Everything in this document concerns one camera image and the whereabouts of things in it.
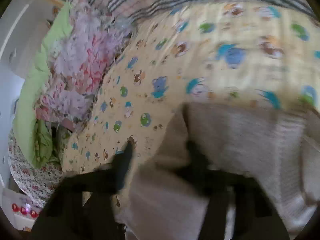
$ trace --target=gray cloth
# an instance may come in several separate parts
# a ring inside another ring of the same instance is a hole
[[[133,177],[120,220],[130,239],[196,240],[208,199],[168,169],[188,164],[185,142],[193,140],[212,168],[253,176],[294,237],[319,199],[320,120],[313,111],[191,103],[170,121],[156,155]],[[232,237],[227,228],[225,239]]]

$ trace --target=red circular logo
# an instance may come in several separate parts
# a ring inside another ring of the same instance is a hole
[[[20,212],[22,215],[28,214],[27,210],[24,207],[21,207]]]
[[[33,217],[33,218],[36,218],[36,217],[38,217],[38,213],[31,209],[30,216]]]
[[[17,206],[17,204],[13,203],[12,210],[13,210],[13,212],[18,212],[20,210],[20,208]]]

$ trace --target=green fabric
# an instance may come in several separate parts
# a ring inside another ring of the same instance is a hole
[[[52,155],[52,136],[44,121],[36,119],[34,105],[40,96],[42,85],[47,82],[50,75],[47,56],[51,46],[56,40],[71,34],[70,8],[71,5],[65,3],[43,39],[40,52],[36,53],[34,63],[21,89],[13,120],[13,133],[20,150],[34,168],[41,168]]]

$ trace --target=yellow fabric with cartoon animals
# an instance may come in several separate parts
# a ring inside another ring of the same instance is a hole
[[[134,140],[120,207],[183,101],[318,107],[318,50],[318,22],[260,2],[195,4],[145,20],[105,76],[88,126],[71,136],[62,167],[90,172]]]

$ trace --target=pink ruffled fabric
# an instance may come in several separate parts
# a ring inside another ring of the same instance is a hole
[[[65,117],[76,124],[83,121],[103,75],[124,48],[129,28],[119,29],[110,18],[88,4],[70,12],[73,31],[56,41],[48,57],[52,75],[36,102],[36,117],[61,122]]]

